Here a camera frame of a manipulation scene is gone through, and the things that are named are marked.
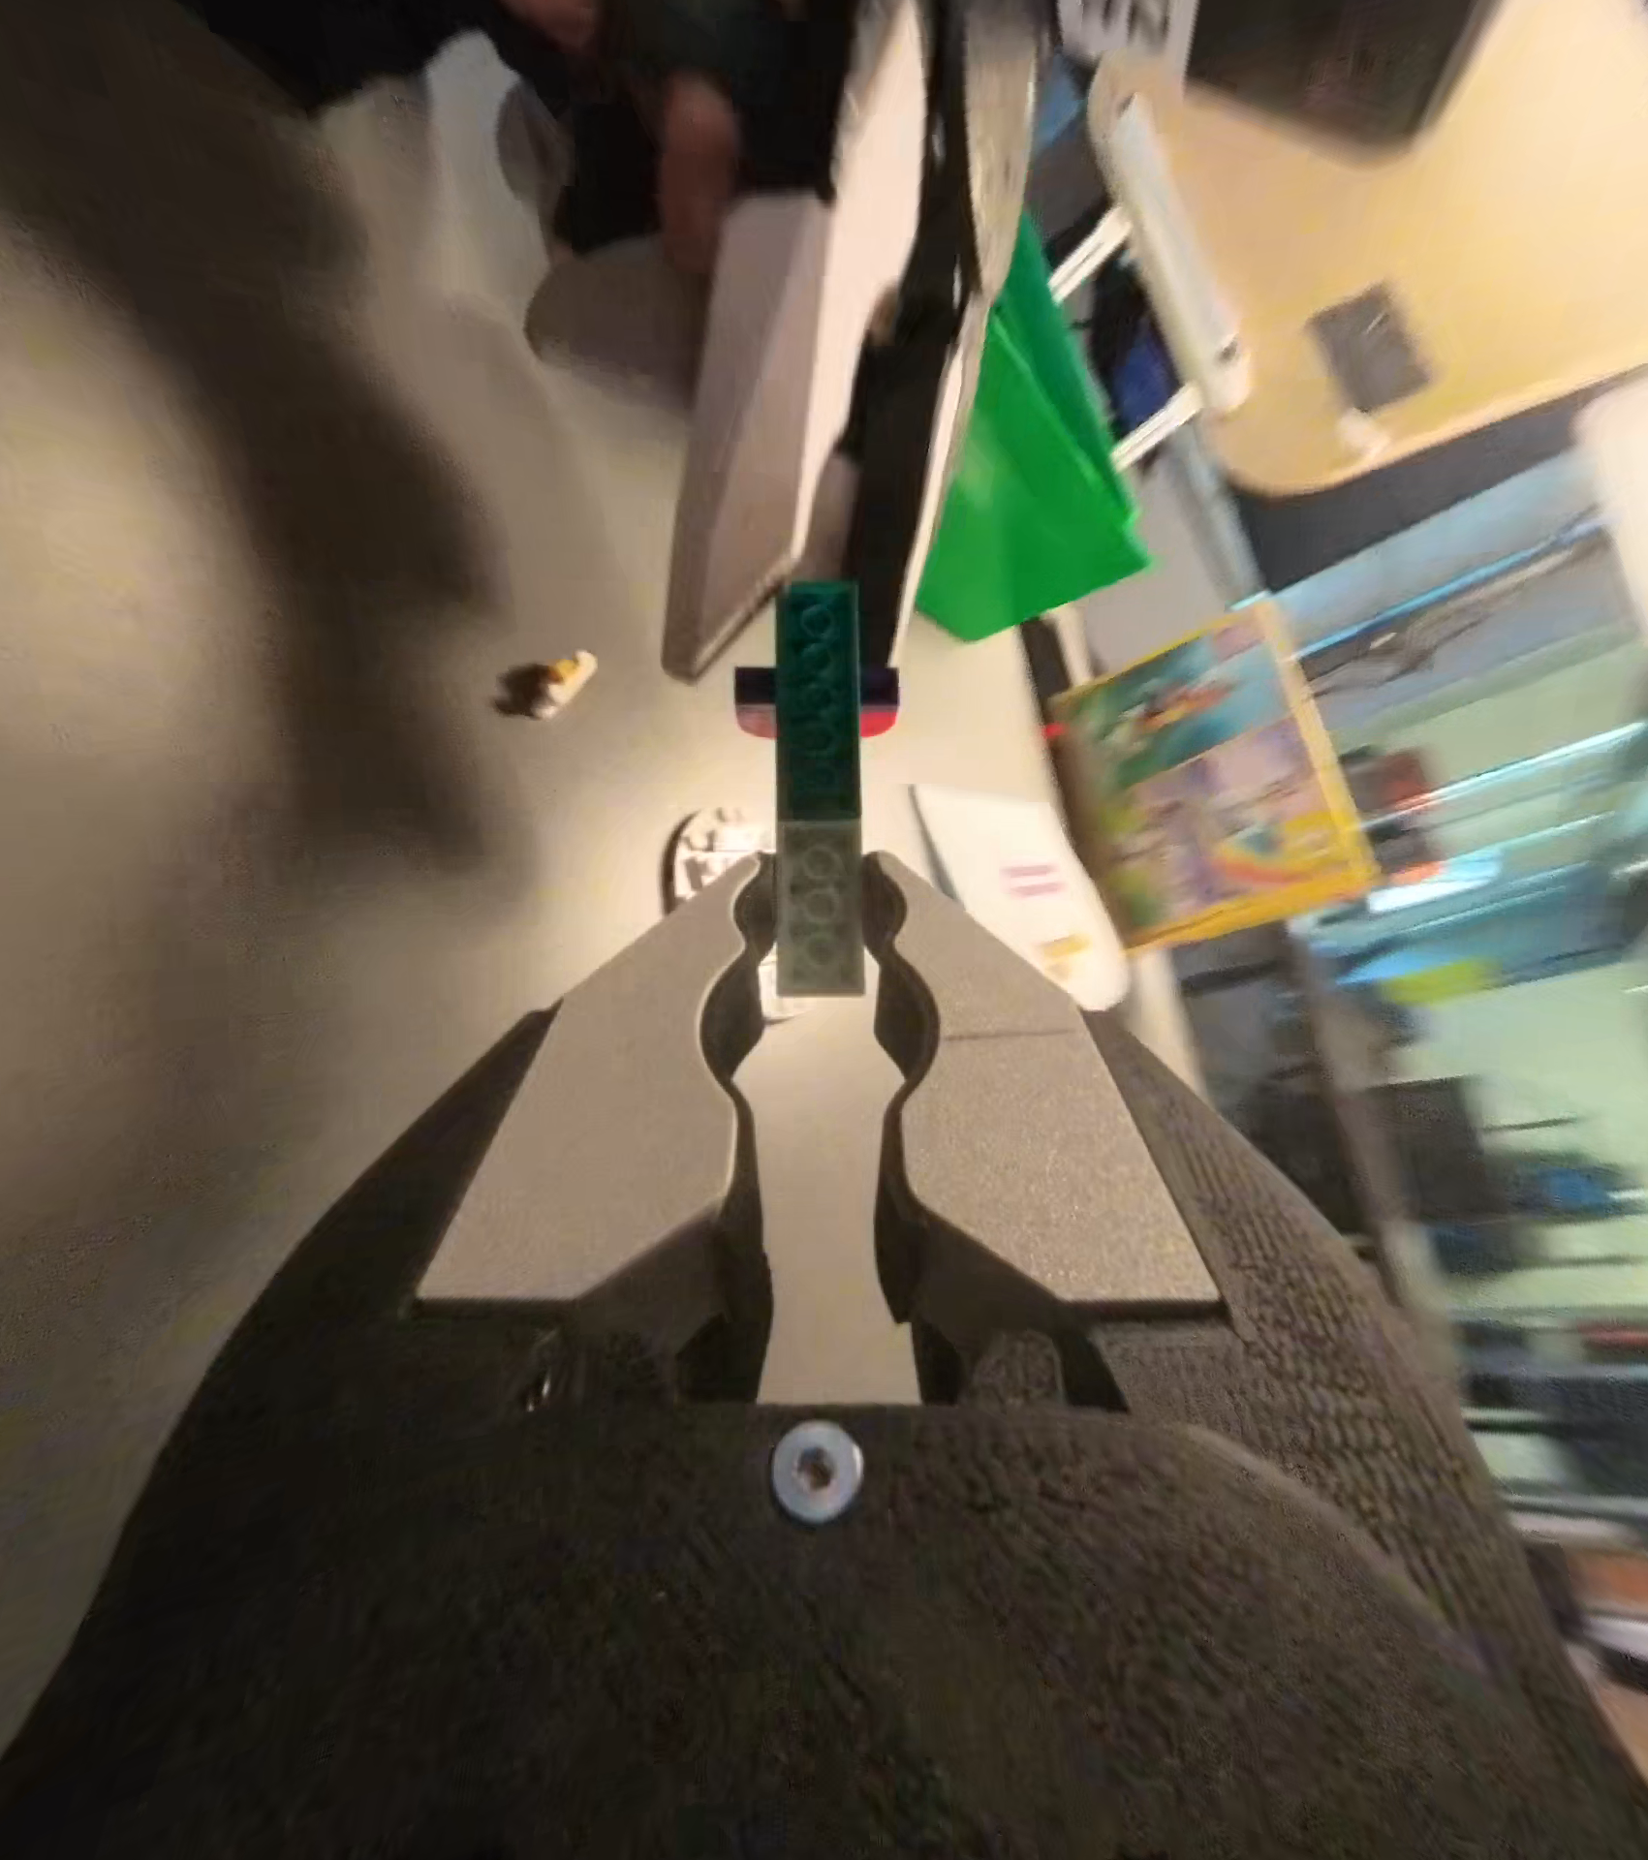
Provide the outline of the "multicolour lego model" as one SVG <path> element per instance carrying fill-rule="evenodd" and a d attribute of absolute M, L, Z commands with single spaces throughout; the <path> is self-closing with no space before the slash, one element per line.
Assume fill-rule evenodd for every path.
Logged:
<path fill-rule="evenodd" d="M 775 747 L 775 984 L 807 1005 L 866 990 L 864 746 L 901 711 L 895 664 L 868 658 L 850 579 L 792 583 L 775 660 L 736 672 L 745 732 Z"/>

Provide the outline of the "white instruction booklet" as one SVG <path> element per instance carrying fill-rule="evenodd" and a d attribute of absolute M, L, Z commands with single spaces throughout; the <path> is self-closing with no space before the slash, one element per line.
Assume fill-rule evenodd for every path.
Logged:
<path fill-rule="evenodd" d="M 1085 1011 L 1122 1007 L 1129 959 L 1052 802 L 912 788 L 937 883 Z"/>

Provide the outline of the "green plastic bin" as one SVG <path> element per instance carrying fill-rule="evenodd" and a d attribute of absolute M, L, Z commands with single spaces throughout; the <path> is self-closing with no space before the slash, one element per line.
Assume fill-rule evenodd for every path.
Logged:
<path fill-rule="evenodd" d="M 1025 213 L 916 608 L 953 639 L 992 639 L 1153 561 L 1100 389 Z"/>

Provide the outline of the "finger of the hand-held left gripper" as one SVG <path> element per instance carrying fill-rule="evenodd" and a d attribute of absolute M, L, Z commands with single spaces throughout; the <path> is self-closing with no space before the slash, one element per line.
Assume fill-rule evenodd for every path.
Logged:
<path fill-rule="evenodd" d="M 697 684 L 788 585 L 850 422 L 866 339 L 922 220 L 924 3 L 608 3 L 617 96 L 728 106 L 740 162 L 711 265 L 662 230 L 569 248 L 526 333 L 550 360 L 689 416 L 660 662 Z"/>
<path fill-rule="evenodd" d="M 862 664 L 891 668 L 972 420 L 988 310 L 953 290 L 897 288 L 871 321 L 842 430 L 854 467 L 842 577 L 856 585 Z"/>

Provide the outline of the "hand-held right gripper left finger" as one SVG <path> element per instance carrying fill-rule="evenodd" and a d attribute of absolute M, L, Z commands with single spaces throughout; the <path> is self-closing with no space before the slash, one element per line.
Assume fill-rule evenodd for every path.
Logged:
<path fill-rule="evenodd" d="M 701 1240 L 745 1160 L 765 1034 L 749 854 L 567 992 L 424 1278 L 429 1309 L 567 1309 Z"/>

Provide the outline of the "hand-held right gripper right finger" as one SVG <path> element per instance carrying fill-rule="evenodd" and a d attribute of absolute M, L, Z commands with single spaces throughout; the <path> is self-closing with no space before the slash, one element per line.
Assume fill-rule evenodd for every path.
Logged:
<path fill-rule="evenodd" d="M 866 858 L 883 1116 L 877 1261 L 902 1323 L 1222 1307 L 1071 994 L 891 852 Z"/>

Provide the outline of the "yellow lego box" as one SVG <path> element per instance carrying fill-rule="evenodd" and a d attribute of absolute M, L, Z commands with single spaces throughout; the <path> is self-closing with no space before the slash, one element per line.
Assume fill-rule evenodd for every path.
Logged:
<path fill-rule="evenodd" d="M 1381 870 L 1265 596 L 1052 703 L 1075 848 L 1129 955 L 1366 899 Z"/>

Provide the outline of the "round white lego plate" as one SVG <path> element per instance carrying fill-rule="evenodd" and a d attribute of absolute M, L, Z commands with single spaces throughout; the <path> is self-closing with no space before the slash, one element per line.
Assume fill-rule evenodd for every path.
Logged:
<path fill-rule="evenodd" d="M 714 804 L 687 813 L 668 839 L 660 893 L 672 914 L 740 862 L 765 858 L 775 829 L 749 809 Z"/>

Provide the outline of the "person's left hand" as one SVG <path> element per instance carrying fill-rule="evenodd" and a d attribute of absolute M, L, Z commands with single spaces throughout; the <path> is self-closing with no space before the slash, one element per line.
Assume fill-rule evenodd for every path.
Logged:
<path fill-rule="evenodd" d="M 654 234 L 707 275 L 745 166 L 749 93 L 778 73 L 765 3 L 507 2 L 499 11 L 565 64 L 565 174 L 552 248 L 585 255 Z"/>

